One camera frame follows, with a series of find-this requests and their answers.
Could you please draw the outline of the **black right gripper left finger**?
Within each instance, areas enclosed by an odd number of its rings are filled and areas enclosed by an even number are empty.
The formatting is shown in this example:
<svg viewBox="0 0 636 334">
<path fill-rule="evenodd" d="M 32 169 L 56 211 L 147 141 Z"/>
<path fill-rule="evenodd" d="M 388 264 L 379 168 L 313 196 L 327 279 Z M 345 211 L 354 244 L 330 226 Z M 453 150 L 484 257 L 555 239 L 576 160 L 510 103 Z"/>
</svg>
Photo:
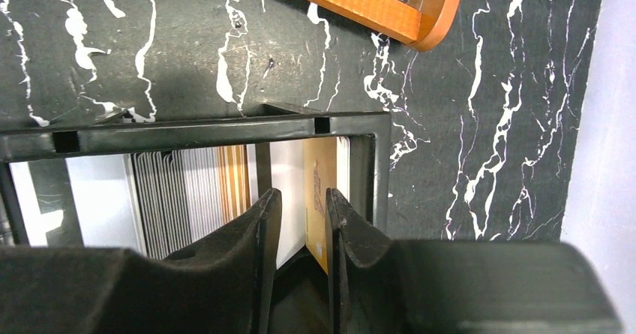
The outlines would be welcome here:
<svg viewBox="0 0 636 334">
<path fill-rule="evenodd" d="M 279 190 L 163 260 L 126 248 L 1 250 L 3 333 L 265 333 Z"/>
</svg>

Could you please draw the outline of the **black card box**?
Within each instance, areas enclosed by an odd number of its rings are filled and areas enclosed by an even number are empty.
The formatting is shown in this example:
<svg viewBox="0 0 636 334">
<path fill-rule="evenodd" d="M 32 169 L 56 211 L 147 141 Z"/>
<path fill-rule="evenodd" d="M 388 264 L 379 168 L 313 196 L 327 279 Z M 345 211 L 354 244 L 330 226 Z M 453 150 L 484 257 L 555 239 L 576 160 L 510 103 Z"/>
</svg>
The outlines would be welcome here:
<svg viewBox="0 0 636 334">
<path fill-rule="evenodd" d="M 267 116 L 84 128 L 39 128 L 1 134 L 1 164 L 135 152 L 198 149 L 315 137 L 353 137 L 360 150 L 350 201 L 360 216 L 386 227 L 391 117 L 386 112 L 323 113 L 269 104 Z"/>
</svg>

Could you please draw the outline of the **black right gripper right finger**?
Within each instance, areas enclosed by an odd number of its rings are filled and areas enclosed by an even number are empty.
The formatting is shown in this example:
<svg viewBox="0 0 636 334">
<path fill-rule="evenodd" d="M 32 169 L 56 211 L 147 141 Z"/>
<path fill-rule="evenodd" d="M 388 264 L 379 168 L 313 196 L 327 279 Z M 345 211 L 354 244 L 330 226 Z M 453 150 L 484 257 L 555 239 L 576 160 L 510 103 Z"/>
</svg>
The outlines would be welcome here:
<svg viewBox="0 0 636 334">
<path fill-rule="evenodd" d="M 587 259 L 561 242 L 391 239 L 326 195 L 335 333 L 621 333 Z"/>
</svg>

